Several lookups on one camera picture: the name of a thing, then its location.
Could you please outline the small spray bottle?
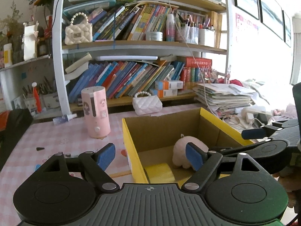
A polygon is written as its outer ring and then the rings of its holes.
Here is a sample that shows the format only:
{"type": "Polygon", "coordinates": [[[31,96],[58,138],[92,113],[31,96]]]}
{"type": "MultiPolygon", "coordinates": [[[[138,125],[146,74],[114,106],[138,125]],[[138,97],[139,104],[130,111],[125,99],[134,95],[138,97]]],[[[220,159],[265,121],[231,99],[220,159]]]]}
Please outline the small spray bottle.
{"type": "Polygon", "coordinates": [[[54,123],[54,125],[60,125],[66,122],[69,122],[70,120],[74,119],[77,117],[77,114],[67,114],[67,115],[63,115],[63,116],[59,116],[59,117],[55,117],[52,121],[54,123]]]}

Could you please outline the stack of papers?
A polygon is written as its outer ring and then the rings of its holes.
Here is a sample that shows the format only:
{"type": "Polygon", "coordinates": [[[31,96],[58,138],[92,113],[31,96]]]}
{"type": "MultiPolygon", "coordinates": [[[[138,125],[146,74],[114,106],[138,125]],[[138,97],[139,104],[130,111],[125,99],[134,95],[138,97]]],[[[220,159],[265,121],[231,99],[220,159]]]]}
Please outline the stack of papers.
{"type": "Polygon", "coordinates": [[[218,117],[232,115],[236,109],[252,105],[257,92],[236,84],[206,83],[193,88],[196,99],[218,117]]]}

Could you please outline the pink checkered tablecloth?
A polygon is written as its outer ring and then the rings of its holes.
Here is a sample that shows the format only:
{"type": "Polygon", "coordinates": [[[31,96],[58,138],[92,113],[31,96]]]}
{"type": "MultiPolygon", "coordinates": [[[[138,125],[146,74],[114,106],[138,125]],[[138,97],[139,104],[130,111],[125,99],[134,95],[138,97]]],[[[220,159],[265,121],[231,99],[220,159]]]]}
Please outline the pink checkered tablecloth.
{"type": "Polygon", "coordinates": [[[17,225],[20,222],[13,206],[15,190],[53,154],[62,152],[76,156],[84,151],[98,151],[107,143],[114,143],[116,157],[107,168],[107,174],[119,184],[132,183],[131,167],[127,157],[122,155],[122,120],[130,117],[133,125],[140,126],[145,116],[135,112],[121,112],[109,115],[111,132],[105,139],[94,139],[88,135],[83,118],[76,118],[61,125],[52,121],[31,125],[15,146],[1,171],[1,225],[17,225]],[[45,150],[37,151],[36,147],[45,150]]]}

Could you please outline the yellow cardboard box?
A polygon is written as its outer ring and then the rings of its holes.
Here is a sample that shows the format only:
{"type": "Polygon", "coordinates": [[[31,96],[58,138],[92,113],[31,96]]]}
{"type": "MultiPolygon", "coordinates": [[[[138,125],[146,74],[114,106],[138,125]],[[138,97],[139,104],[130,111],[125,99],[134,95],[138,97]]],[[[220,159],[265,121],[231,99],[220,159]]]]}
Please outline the yellow cardboard box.
{"type": "Polygon", "coordinates": [[[136,183],[178,183],[195,172],[186,158],[191,142],[204,152],[252,144],[240,132],[207,110],[191,109],[162,116],[122,120],[128,163],[136,183]]]}

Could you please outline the white bookshelf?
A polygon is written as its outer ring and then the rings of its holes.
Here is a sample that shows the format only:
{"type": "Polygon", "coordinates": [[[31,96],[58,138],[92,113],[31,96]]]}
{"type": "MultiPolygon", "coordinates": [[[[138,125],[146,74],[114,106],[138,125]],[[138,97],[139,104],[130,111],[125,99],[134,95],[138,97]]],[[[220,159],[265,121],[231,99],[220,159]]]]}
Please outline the white bookshelf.
{"type": "MultiPolygon", "coordinates": [[[[53,28],[52,28],[52,57],[54,61],[54,72],[57,85],[57,92],[62,114],[69,114],[78,108],[70,105],[67,96],[66,86],[69,83],[64,77],[63,55],[87,53],[94,56],[108,55],[144,55],[144,56],[165,56],[174,54],[178,56],[202,56],[203,53],[228,55],[228,49],[207,47],[204,45],[184,44],[180,42],[158,42],[158,41],[97,41],[79,45],[64,46],[62,44],[63,7],[68,4],[93,0],[54,0],[53,28]]],[[[228,13],[228,5],[222,6],[208,0],[145,0],[147,2],[173,4],[176,8],[191,12],[202,13],[215,11],[217,13],[228,13]]]]}

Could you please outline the pink plush toy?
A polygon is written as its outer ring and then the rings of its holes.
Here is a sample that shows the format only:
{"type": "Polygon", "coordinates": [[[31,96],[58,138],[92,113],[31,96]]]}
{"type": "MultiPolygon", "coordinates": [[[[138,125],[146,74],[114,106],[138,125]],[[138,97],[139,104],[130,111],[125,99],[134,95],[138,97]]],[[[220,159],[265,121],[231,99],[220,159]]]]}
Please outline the pink plush toy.
{"type": "Polygon", "coordinates": [[[174,166],[182,167],[184,169],[189,169],[192,167],[190,161],[186,156],[186,146],[190,142],[196,145],[205,153],[209,151],[208,146],[205,145],[203,141],[200,141],[196,137],[185,136],[184,134],[181,134],[180,139],[173,146],[172,162],[174,166]]]}

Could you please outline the pink cylindrical humidifier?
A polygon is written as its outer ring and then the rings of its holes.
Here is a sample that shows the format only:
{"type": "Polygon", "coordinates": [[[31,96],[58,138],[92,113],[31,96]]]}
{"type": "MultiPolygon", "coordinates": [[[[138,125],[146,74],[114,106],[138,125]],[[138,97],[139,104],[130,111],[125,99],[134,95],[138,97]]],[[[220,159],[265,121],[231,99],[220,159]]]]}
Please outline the pink cylindrical humidifier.
{"type": "Polygon", "coordinates": [[[89,136],[104,139],[111,131],[105,87],[85,88],[81,91],[81,96],[89,136]]]}

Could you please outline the cream quilted pearl handbag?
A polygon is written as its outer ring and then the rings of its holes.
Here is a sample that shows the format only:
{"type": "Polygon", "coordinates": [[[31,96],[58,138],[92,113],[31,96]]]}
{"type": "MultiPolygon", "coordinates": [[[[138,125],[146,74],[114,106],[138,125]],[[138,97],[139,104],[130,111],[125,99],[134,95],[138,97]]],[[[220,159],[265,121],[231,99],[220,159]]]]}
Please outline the cream quilted pearl handbag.
{"type": "Polygon", "coordinates": [[[93,41],[93,25],[88,21],[88,16],[79,12],[76,13],[72,18],[70,25],[65,28],[65,44],[81,44],[81,43],[90,43],[93,41]],[[78,17],[84,17],[84,22],[81,24],[74,24],[74,20],[78,17]]]}

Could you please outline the black yamaha piano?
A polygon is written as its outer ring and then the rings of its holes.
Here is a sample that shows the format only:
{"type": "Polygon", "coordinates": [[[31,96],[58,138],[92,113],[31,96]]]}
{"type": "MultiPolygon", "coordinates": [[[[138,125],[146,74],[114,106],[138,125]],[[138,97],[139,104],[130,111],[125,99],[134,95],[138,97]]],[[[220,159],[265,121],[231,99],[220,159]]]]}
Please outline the black yamaha piano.
{"type": "Polygon", "coordinates": [[[6,126],[4,129],[1,128],[1,170],[33,121],[28,109],[8,111],[5,117],[7,117],[6,126]]]}

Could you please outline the small black cap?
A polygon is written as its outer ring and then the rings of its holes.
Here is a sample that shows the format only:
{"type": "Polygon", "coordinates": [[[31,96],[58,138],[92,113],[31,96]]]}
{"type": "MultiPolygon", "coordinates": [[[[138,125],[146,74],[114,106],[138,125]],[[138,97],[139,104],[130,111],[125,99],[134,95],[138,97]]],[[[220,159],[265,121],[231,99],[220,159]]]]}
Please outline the small black cap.
{"type": "Polygon", "coordinates": [[[36,147],[36,150],[41,151],[41,150],[45,150],[45,148],[44,147],[36,147]]]}

